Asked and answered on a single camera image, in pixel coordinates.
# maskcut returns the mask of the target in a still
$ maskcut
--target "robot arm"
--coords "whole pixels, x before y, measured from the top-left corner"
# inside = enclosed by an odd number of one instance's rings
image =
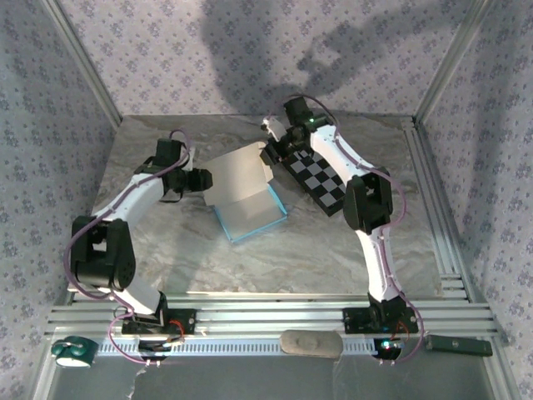
[[[357,181],[360,182],[366,175],[368,175],[368,171],[359,168],[350,159],[348,159],[342,152],[339,151],[339,148],[335,144],[335,141],[334,141],[335,130],[336,130],[335,126],[325,125],[323,127],[319,127],[315,132],[311,133],[311,138],[310,138],[311,149],[316,151],[317,153],[319,153],[321,156],[323,156],[326,159],[326,161],[331,165],[331,167],[339,175],[339,178],[341,178],[346,188],[353,188],[353,185],[356,184],[354,177],[358,178]],[[366,162],[359,154],[357,154],[350,147],[350,145],[346,143],[344,138],[338,137],[338,140],[341,146],[347,152],[350,153],[352,158],[356,159],[360,164],[366,165],[369,168],[374,168],[373,165]],[[372,178],[379,181],[379,177],[372,177]],[[364,193],[365,197],[369,192],[372,192],[372,195],[377,194],[375,188],[367,189],[365,187],[365,190],[366,190],[366,192]],[[353,191],[347,190],[347,192],[348,192],[348,196],[353,194]],[[386,210],[385,210],[386,212],[381,212],[381,217],[383,218],[384,222],[385,220],[388,222],[389,216],[388,215],[385,216],[385,214],[389,212],[389,206],[390,206],[390,211],[392,211],[391,199],[389,199],[389,203],[386,205]],[[346,216],[346,213],[349,213],[349,212],[350,212],[349,209],[345,209],[345,216]],[[354,218],[357,218],[357,216],[350,216],[350,219],[354,219]],[[398,289],[401,290],[401,286],[400,286],[400,283],[396,280],[396,277],[394,275],[392,275],[391,277],[389,277],[389,279],[387,279],[387,271],[384,268],[386,261],[383,260],[383,257],[386,257],[386,260],[388,261],[388,267],[390,268],[391,272],[394,272],[394,267],[392,266],[391,246],[390,246],[390,240],[389,240],[390,229],[388,227],[382,230],[378,229],[378,227],[374,227],[374,228],[370,227],[371,229],[367,228],[365,230],[362,230],[360,228],[363,228],[363,227],[357,226],[355,230],[356,230],[357,236],[359,237],[359,240],[361,241],[361,245],[363,247],[363,253],[365,255],[366,268],[368,270],[368,280],[369,280],[368,292],[378,302],[391,300],[398,295]],[[381,242],[385,244],[384,254],[381,254],[381,251],[380,251]],[[396,285],[391,284],[391,279],[395,279]]]
[[[315,116],[304,97],[292,99],[284,108],[291,124],[287,130],[275,119],[263,121],[262,128],[271,135],[262,152],[263,162],[272,165],[303,149],[317,152],[328,161],[346,186],[344,217],[356,231],[366,259],[371,321],[363,321],[361,326],[367,323],[379,331],[387,325],[396,325],[406,315],[406,302],[392,265],[390,229],[385,227],[392,214],[391,183],[373,171],[386,175],[388,172],[375,168],[357,154],[336,135],[331,118],[323,114]]]
[[[95,218],[103,217],[94,229],[72,246],[70,268],[79,283],[113,295],[131,306],[136,318],[146,325],[163,327],[167,323],[166,299],[135,274],[136,263],[130,231],[148,209],[169,192],[200,192],[212,186],[207,170],[192,168],[189,160],[171,171],[159,173],[182,157],[183,143],[159,139],[156,156],[150,157],[133,175],[129,184],[106,207],[92,217],[78,217],[72,235]]]

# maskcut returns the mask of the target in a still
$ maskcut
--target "checkerboard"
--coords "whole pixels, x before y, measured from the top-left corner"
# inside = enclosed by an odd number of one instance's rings
[[[306,150],[294,152],[283,166],[329,217],[342,209],[346,188],[320,154],[311,155]]]

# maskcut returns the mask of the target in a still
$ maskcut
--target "purple cable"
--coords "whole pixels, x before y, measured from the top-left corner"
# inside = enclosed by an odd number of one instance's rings
[[[403,189],[401,188],[400,183],[398,183],[392,177],[388,176],[386,173],[383,173],[381,171],[378,171],[375,168],[368,167],[368,166],[358,162],[354,157],[352,157],[350,155],[350,153],[341,145],[341,143],[339,141],[339,137],[340,137],[340,130],[339,130],[340,123],[339,123],[339,121],[336,119],[336,117],[333,115],[333,113],[320,100],[318,100],[317,98],[315,98],[313,96],[309,96],[307,94],[294,93],[294,94],[292,94],[290,96],[285,97],[285,99],[282,102],[284,103],[287,100],[290,100],[291,98],[298,98],[298,97],[304,97],[304,98],[308,98],[308,99],[312,100],[313,102],[318,104],[320,107],[322,107],[322,109],[328,114],[328,116],[331,118],[332,122],[335,124],[335,134],[334,134],[335,144],[336,144],[337,148],[339,149],[339,151],[342,154],[344,154],[345,157],[347,157],[352,163],[356,164],[359,168],[364,169],[364,170],[366,170],[366,171],[368,171],[370,173],[375,173],[375,175],[384,178],[385,180],[387,180],[391,184],[391,186],[393,186],[395,188],[395,190],[398,191],[398,193],[400,194],[400,197],[401,197],[401,213],[400,213],[400,216],[395,221],[391,221],[388,224],[383,225],[382,227],[380,227],[380,235],[381,236],[383,235],[383,229],[393,228],[393,227],[397,226],[403,220],[405,215],[407,214],[407,199],[406,199],[405,193],[403,192]],[[418,308],[416,308],[414,306],[414,304],[407,298],[407,296],[400,290],[400,288],[396,285],[395,280],[391,279],[392,271],[391,271],[389,263],[388,263],[388,261],[386,259],[385,242],[383,240],[381,240],[381,239],[380,239],[380,244],[379,244],[379,250],[380,250],[381,259],[383,260],[383,267],[385,268],[386,278],[389,280],[389,282],[392,284],[392,286],[396,289],[396,291],[398,292],[398,296],[404,302],[406,302],[406,305],[408,307],[410,307],[413,310],[413,312],[416,315],[416,319],[420,323],[420,336],[418,338],[418,342],[415,345],[415,348],[413,348],[413,350],[411,350],[411,352],[409,354],[407,354],[405,357],[400,358],[399,360],[396,360],[395,362],[393,362],[393,363],[403,363],[403,362],[411,359],[416,354],[416,352],[419,350],[419,348],[422,345],[422,342],[424,340],[424,331],[425,331],[425,329],[424,329],[424,320],[422,319],[422,315],[420,314],[420,311],[418,310]]]
[[[124,318],[129,318],[129,317],[133,317],[133,312],[128,312],[126,314],[122,314],[122,315],[119,315],[118,317],[115,317],[115,319],[113,319],[111,321],[111,323],[109,324],[109,328],[107,329],[107,337],[109,338],[109,341],[111,342],[113,347],[116,348],[116,350],[119,353],[121,353],[121,355],[123,355],[126,358],[126,360],[131,361],[132,363],[136,363],[136,364],[146,364],[147,363],[146,361],[134,358],[134,357],[130,356],[129,354],[127,354],[126,352],[124,352],[117,345],[117,343],[115,342],[115,339],[113,339],[112,330],[113,330],[113,326],[115,325],[115,323],[117,323],[118,321],[123,320]]]
[[[109,217],[111,214],[115,212],[115,210],[122,204],[122,202],[129,196],[129,194],[138,188],[139,186],[143,185],[146,182],[149,182],[153,179],[160,178],[161,176],[165,175],[166,173],[169,173],[172,169],[179,167],[183,161],[185,161],[189,155],[189,152],[191,151],[192,141],[189,137],[189,135],[182,131],[181,129],[177,129],[175,131],[172,131],[170,134],[170,138],[172,137],[172,134],[174,132],[181,132],[183,136],[185,137],[185,153],[180,157],[178,161],[173,163],[170,167],[167,167],[163,170],[161,170],[158,173],[154,173],[150,177],[145,177],[144,179],[140,180],[136,185],[130,186],[122,195],[121,197],[116,200],[116,202],[106,211],[104,212],[100,217],[92,220],[90,223],[88,223],[85,227],[77,231],[74,236],[71,237],[70,241],[67,244],[67,247],[65,248],[65,253],[63,254],[63,268],[65,270],[65,274],[67,275],[68,281],[84,296],[91,298],[93,300],[103,300],[104,298],[108,298],[110,296],[110,293],[103,294],[102,296],[94,295],[87,290],[85,290],[78,282],[77,279],[74,277],[70,270],[70,252],[72,250],[72,246],[74,246],[74,243],[83,236],[85,233],[93,229],[95,226],[97,226],[102,220]]]

